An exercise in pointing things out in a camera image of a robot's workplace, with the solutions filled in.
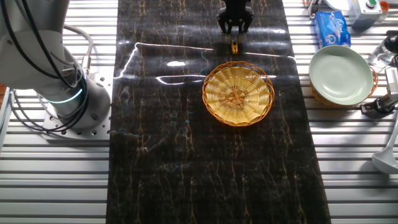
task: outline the round basket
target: round basket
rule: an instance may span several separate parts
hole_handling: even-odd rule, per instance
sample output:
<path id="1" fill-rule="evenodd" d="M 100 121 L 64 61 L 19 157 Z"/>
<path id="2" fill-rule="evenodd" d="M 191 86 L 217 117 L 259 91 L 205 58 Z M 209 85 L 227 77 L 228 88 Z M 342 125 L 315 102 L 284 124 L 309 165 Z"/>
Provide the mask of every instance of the round basket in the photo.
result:
<path id="1" fill-rule="evenodd" d="M 372 87 L 372 91 L 369 94 L 368 98 L 370 96 L 372 96 L 372 94 L 374 93 L 374 91 L 376 90 L 378 84 L 379 84 L 379 76 L 377 75 L 377 73 L 374 71 L 374 69 L 372 67 L 370 67 L 372 73 L 373 73 L 373 87 Z M 324 97 L 322 97 L 321 95 L 319 95 L 319 93 L 314 89 L 314 87 L 312 86 L 312 83 L 310 83 L 310 87 L 311 87 L 311 92 L 312 95 L 315 97 L 316 100 L 322 102 L 324 105 L 327 106 L 334 106 L 334 107 L 353 107 L 355 105 L 349 105 L 349 106 L 343 106 L 343 105 L 338 105 L 336 103 L 332 103 L 328 100 L 326 100 Z"/>
<path id="2" fill-rule="evenodd" d="M 275 93 L 260 68 L 247 62 L 228 62 L 206 77 L 202 97 L 207 110 L 219 121 L 248 126 L 267 115 Z"/>

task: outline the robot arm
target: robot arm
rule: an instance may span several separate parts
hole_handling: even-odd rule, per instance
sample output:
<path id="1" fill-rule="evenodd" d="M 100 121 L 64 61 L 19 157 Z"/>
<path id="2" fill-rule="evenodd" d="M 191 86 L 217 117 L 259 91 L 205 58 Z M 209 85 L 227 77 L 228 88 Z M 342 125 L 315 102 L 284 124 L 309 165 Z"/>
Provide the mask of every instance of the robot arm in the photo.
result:
<path id="1" fill-rule="evenodd" d="M 67 127 L 84 129 L 104 119 L 110 98 L 62 43 L 68 5 L 67 0 L 0 1 L 0 83 L 34 89 Z"/>
<path id="2" fill-rule="evenodd" d="M 239 35 L 244 35 L 254 19 L 253 10 L 246 6 L 251 0 L 223 0 L 225 8 L 217 13 L 217 21 L 224 35 L 231 35 L 232 27 L 238 26 Z"/>

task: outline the metal bracket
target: metal bracket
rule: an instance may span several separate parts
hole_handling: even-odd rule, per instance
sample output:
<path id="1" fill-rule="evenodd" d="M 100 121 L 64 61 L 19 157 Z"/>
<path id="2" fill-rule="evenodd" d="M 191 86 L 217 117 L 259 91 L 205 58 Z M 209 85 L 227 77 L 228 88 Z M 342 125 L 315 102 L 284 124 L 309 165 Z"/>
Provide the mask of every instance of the metal bracket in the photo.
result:
<path id="1" fill-rule="evenodd" d="M 322 0 L 312 0 L 311 4 L 308 7 L 308 15 L 311 19 L 315 18 L 315 14 L 318 12 L 321 3 Z"/>

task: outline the green plate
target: green plate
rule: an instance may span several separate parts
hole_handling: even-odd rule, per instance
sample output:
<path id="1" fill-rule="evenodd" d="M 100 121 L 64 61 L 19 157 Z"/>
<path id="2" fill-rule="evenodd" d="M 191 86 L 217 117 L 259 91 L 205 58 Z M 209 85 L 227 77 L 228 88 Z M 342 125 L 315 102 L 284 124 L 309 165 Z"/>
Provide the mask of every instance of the green plate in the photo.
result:
<path id="1" fill-rule="evenodd" d="M 310 62 L 315 91 L 338 105 L 355 105 L 372 91 L 373 75 L 368 63 L 354 50 L 334 45 L 320 49 Z"/>

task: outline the blue package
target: blue package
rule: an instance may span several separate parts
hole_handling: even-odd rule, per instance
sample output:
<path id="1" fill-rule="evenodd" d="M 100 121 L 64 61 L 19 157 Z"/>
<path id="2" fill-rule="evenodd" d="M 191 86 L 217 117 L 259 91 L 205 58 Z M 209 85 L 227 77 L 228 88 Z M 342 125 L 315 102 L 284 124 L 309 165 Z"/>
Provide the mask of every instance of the blue package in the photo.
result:
<path id="1" fill-rule="evenodd" d="M 313 21 L 320 48 L 331 45 L 351 46 L 351 35 L 341 11 L 318 12 Z"/>

